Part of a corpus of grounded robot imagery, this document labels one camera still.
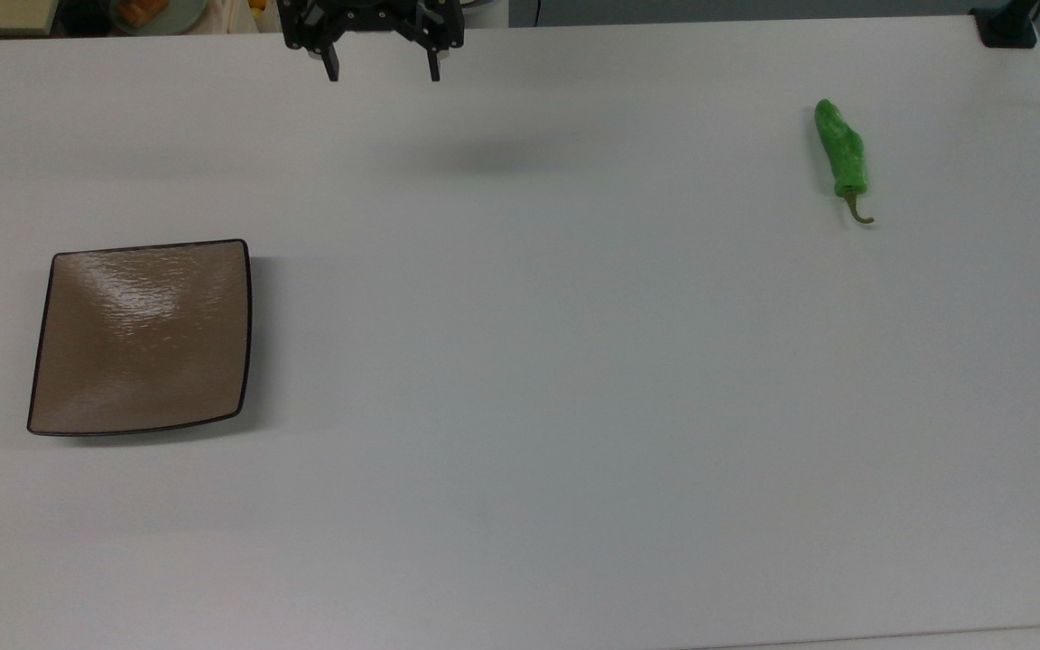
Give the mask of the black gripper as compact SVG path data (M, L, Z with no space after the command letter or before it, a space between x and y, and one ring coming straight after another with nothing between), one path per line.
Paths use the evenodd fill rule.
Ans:
M289 50L318 58L331 82L339 81L335 41L342 33L400 33L428 54L433 82L441 55L465 45L461 1L277 1L283 41Z

